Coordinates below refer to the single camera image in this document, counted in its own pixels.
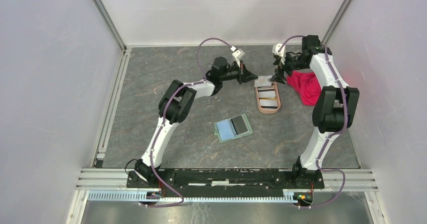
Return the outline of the black credit card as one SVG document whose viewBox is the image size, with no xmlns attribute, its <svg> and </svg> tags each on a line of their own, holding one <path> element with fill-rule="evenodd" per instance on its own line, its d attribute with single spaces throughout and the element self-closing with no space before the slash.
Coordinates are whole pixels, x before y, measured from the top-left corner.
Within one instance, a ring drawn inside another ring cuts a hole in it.
<svg viewBox="0 0 427 224">
<path fill-rule="evenodd" d="M 243 115 L 232 118 L 231 123 L 236 135 L 244 134 L 249 131 Z"/>
</svg>

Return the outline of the white VIP card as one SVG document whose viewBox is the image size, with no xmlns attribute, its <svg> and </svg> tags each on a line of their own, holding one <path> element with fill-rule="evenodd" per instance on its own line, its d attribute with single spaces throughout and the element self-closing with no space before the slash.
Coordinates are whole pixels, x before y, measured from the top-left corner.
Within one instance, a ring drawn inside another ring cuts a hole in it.
<svg viewBox="0 0 427 224">
<path fill-rule="evenodd" d="M 268 87 L 272 85 L 272 82 L 270 79 L 272 78 L 272 75 L 269 76 L 259 76 L 258 79 L 254 81 L 254 87 L 260 88 L 260 87 Z"/>
</svg>

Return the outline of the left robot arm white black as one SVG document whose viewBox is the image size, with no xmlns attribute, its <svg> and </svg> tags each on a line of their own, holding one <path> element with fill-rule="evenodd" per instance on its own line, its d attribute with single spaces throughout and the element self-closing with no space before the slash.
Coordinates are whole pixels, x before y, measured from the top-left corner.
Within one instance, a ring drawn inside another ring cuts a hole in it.
<svg viewBox="0 0 427 224">
<path fill-rule="evenodd" d="M 159 118 L 150 144 L 136 161 L 134 171 L 145 187 L 153 187 L 158 182 L 156 170 L 162 164 L 166 146 L 173 132 L 188 116 L 195 99 L 216 95 L 224 81 L 236 80 L 239 84 L 258 79 L 243 62 L 236 60 L 229 64 L 224 57 L 216 57 L 211 69 L 198 81 L 184 83 L 173 80 L 161 98 Z"/>
</svg>

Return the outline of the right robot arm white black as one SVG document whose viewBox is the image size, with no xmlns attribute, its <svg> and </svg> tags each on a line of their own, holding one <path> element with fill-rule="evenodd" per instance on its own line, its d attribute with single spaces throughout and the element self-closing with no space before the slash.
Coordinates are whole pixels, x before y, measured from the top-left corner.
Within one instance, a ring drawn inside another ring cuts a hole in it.
<svg viewBox="0 0 427 224">
<path fill-rule="evenodd" d="M 303 188 L 311 179 L 320 179 L 327 151 L 341 133 L 351 127 L 360 92 L 341 77 L 331 49 L 322 44 L 317 35 L 301 35 L 300 38 L 301 51 L 294 56 L 285 50 L 285 42 L 273 45 L 276 69 L 270 81 L 285 84 L 294 71 L 310 69 L 321 87 L 312 113 L 313 134 L 291 173 L 292 184 Z"/>
</svg>

